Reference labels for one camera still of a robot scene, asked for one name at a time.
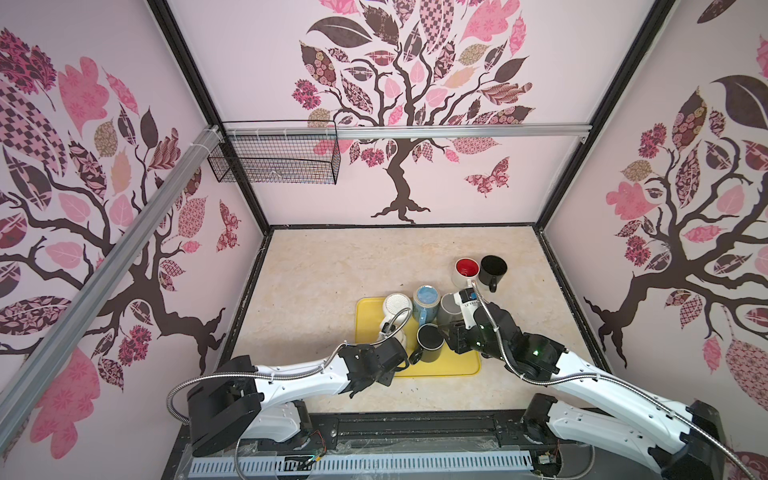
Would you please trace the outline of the small white mug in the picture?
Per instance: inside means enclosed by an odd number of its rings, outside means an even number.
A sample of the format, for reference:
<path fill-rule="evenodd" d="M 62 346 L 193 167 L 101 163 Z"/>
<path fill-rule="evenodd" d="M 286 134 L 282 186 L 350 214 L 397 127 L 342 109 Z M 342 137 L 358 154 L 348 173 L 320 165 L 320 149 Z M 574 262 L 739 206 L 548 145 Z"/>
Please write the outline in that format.
<path fill-rule="evenodd" d="M 457 259 L 451 270 L 451 279 L 453 285 L 458 290 L 463 290 L 472 286 L 480 272 L 479 263 L 472 258 Z"/>

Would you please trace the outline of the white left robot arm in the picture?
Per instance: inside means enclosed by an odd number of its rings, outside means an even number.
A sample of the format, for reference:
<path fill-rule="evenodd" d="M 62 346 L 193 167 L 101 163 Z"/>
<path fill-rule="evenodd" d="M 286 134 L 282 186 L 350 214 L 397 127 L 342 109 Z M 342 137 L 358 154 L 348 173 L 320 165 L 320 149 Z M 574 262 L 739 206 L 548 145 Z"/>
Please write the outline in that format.
<path fill-rule="evenodd" d="M 389 386 L 407 364 L 406 349 L 394 337 L 342 344 L 326 359 L 282 367 L 256 366 L 247 355 L 235 357 L 219 371 L 179 388 L 187 391 L 192 455 L 218 453 L 243 437 L 290 442 L 308 418 L 300 412 L 300 401 L 354 396 L 376 383 Z M 168 395 L 171 411 L 179 390 Z"/>

